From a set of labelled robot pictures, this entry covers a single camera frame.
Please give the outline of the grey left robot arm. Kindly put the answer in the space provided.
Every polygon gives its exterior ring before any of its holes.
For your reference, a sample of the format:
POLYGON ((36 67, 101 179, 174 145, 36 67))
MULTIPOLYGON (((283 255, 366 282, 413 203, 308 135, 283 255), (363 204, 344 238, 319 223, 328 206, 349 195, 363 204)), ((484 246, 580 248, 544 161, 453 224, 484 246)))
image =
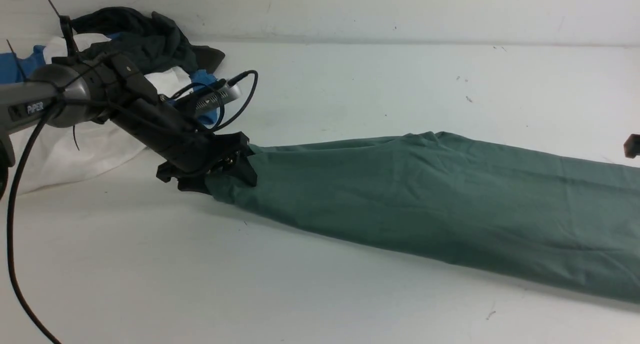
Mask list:
POLYGON ((112 121, 165 159, 157 167, 162 182, 178 181, 178 189, 201 192, 205 177, 221 171, 249 186, 258 175, 249 162, 253 150, 242 132, 217 134, 226 126, 226 105, 240 96, 238 82, 258 76, 242 72, 213 84, 192 82, 173 96, 160 95, 134 62, 121 52, 85 59, 73 38, 71 19, 59 17, 66 57, 1 85, 1 190, 16 163, 10 135, 32 126, 69 128, 80 123, 112 121))

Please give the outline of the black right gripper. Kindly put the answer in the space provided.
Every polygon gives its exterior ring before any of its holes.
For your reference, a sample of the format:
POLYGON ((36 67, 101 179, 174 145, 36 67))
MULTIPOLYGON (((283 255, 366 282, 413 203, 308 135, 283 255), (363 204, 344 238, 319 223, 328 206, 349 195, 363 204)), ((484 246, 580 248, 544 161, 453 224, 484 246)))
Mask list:
POLYGON ((631 134, 623 144, 624 156, 636 158, 640 155, 640 134, 631 134))

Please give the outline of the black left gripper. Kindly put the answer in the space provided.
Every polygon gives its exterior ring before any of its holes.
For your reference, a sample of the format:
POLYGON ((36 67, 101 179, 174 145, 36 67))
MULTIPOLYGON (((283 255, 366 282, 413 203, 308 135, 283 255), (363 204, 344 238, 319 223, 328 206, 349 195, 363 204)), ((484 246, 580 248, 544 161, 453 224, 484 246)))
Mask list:
POLYGON ((201 129, 166 102, 144 99, 117 105, 110 121, 165 159, 156 177, 177 180, 179 191, 207 194, 206 177, 220 172, 255 187, 258 175, 249 161, 249 138, 242 132, 217 135, 201 129))

